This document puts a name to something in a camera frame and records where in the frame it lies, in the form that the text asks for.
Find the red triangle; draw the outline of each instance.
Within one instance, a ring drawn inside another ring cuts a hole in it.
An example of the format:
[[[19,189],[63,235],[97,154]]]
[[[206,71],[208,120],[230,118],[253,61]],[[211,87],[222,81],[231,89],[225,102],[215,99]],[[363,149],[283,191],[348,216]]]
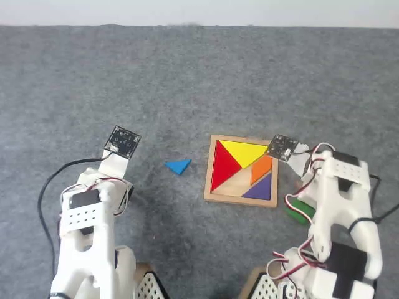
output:
[[[226,148],[224,148],[221,142],[216,140],[211,191],[215,190],[239,170],[241,170],[241,166],[238,162],[231,156]]]

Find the blue triangle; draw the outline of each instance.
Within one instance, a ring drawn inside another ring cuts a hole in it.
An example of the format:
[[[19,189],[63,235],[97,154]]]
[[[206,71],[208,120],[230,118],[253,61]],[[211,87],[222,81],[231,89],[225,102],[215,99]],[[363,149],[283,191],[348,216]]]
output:
[[[191,160],[172,161],[165,163],[165,166],[174,173],[181,175],[190,162]]]
[[[243,197],[264,199],[265,201],[270,201],[271,186],[272,174],[268,174],[258,183],[256,183],[255,186],[248,190],[247,193],[243,195]]]

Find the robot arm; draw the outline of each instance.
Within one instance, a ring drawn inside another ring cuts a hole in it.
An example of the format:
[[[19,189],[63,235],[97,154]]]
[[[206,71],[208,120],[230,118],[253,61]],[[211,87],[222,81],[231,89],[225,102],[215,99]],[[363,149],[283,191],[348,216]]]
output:
[[[87,168],[61,194],[60,254],[51,298],[128,299],[135,296],[135,256],[115,248],[114,218],[133,191],[123,179],[140,137],[115,127],[98,170]]]
[[[282,264],[282,274],[277,278],[284,279],[282,285],[285,290],[281,291],[279,285],[280,298],[293,298],[290,294],[294,296],[294,293],[288,290],[290,284],[292,288],[295,285],[296,293],[300,289],[306,291],[300,298],[308,295],[316,299],[372,299],[374,289],[364,283],[363,278],[376,279],[382,270],[376,224],[363,221],[353,228],[351,236],[357,248],[332,242],[330,236],[334,224],[348,229],[357,219],[372,216],[367,163],[339,153],[332,146],[331,150],[318,153],[321,144],[313,149],[299,150],[295,155],[297,144],[298,141],[276,135],[267,151],[269,155],[288,162],[297,174],[303,174],[302,188],[294,196],[315,209],[314,217],[307,217],[310,221],[309,238],[302,244],[311,245],[313,259],[304,257],[303,246],[299,249],[293,247],[275,259]],[[304,172],[299,167],[301,154],[304,154],[302,169],[307,161]]]
[[[316,162],[308,169],[304,180],[309,179],[313,169],[317,174],[299,199],[316,207],[309,236],[313,235],[312,249],[320,262],[331,253],[330,231],[333,224],[345,228],[362,217],[371,217],[368,193],[370,179],[367,163],[346,154],[324,151],[313,155]],[[367,253],[365,277],[376,279],[382,270],[382,253],[377,225],[359,222],[351,233],[359,250]]]

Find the white wall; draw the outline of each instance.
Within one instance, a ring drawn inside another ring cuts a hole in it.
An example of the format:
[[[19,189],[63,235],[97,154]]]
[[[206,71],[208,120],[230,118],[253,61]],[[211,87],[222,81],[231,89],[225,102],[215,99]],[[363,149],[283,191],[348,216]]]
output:
[[[9,25],[399,28],[399,0],[0,0]]]

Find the wooden frame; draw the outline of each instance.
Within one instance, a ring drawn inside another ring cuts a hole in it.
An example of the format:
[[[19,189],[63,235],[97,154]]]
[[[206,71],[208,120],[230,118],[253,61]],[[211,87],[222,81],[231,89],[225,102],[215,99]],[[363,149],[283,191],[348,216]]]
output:
[[[214,202],[228,202],[230,204],[245,204],[250,206],[276,207],[277,206],[277,176],[279,162],[273,158],[272,162],[272,183],[271,183],[271,199],[265,201],[263,199],[251,199],[246,197],[227,196],[211,193],[211,182],[213,174],[214,152],[216,147],[216,140],[237,141],[242,143],[252,143],[255,145],[269,145],[269,140],[255,140],[244,137],[226,136],[226,135],[211,135],[211,144],[209,146],[208,170],[206,172],[205,192],[204,198],[207,201]]]

